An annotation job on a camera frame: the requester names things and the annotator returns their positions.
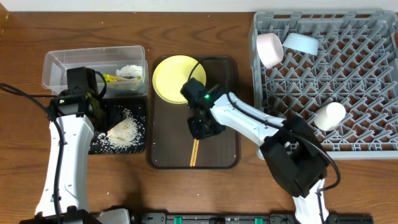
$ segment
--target gray dish rack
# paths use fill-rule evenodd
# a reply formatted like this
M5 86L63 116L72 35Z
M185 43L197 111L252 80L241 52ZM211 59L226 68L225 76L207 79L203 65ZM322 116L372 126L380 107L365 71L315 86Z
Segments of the gray dish rack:
M255 108L303 117L334 159L398 159L397 26L392 11L255 13L249 33ZM282 43L291 32L314 37L318 55L284 48L284 60L266 69L256 39L270 32ZM313 120L332 101L347 115L325 132Z

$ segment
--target black mat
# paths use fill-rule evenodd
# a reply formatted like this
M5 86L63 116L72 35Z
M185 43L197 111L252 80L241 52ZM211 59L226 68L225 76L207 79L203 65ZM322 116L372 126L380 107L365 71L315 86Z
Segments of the black mat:
M147 121L147 103L144 98L119 98L119 99L106 99L112 100L115 105L121 106L121 108L126 108L130 111L132 118L135 119L135 124L137 126L137 135L134 144L130 144L126 147L111 147L101 141L101 139L107 137L99 136L96 141L91 143L90 150L88 154L128 154L142 152L145 149L145 139L146 139L146 121Z

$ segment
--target pink cup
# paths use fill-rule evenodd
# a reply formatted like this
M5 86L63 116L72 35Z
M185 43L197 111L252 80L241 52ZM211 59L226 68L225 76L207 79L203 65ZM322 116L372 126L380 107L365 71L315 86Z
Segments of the pink cup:
M260 60L266 68L272 68L284 59L282 43L274 33L260 34L256 42Z

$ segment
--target white cup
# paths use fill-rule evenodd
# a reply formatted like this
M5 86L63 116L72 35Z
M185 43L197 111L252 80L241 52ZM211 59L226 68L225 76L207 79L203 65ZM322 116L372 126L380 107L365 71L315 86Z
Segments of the white cup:
M316 113L315 125L324 131L335 129L346 116L346 109L341 103L332 102L320 108Z
M295 33L289 34L283 44L284 47L312 55L318 55L318 45L317 39Z
M284 59L282 43L274 33L260 34L256 42L260 60L266 68L272 68Z

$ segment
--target wooden table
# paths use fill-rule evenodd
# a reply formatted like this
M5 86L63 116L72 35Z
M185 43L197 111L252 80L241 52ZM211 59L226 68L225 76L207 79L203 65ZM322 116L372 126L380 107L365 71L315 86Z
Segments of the wooden table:
M230 55L238 63L237 95L253 104L248 32L254 13L13 12L0 42L1 82L34 93L51 50L141 45L152 62L165 54ZM47 104L48 100L40 99ZM0 92L0 223L32 218L42 195L50 152L49 122L28 100ZM273 181L255 145L241 138L230 170L156 170L145 153L90 156L91 211L130 205L137 212L293 212L292 197ZM398 161L338 161L341 184L326 193L337 213L368 213L398 223ZM335 181L329 169L327 184Z

